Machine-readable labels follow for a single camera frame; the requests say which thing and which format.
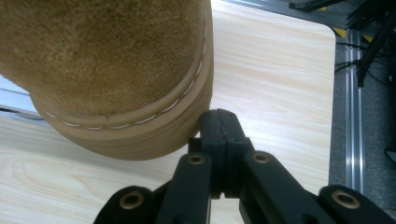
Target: wooden table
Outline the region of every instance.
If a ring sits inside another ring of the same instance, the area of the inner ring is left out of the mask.
[[[327,185],[334,34],[320,24],[213,0],[212,108],[234,112],[258,150],[311,192]],[[53,129],[0,117],[0,223],[92,223],[117,190],[156,189],[186,148],[117,161]],[[211,223],[243,223],[237,200],[212,203]]]

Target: tan suede boot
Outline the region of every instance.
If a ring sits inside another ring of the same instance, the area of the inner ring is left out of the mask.
[[[0,74],[76,144],[121,160],[185,145],[209,107],[209,0],[0,1]]]

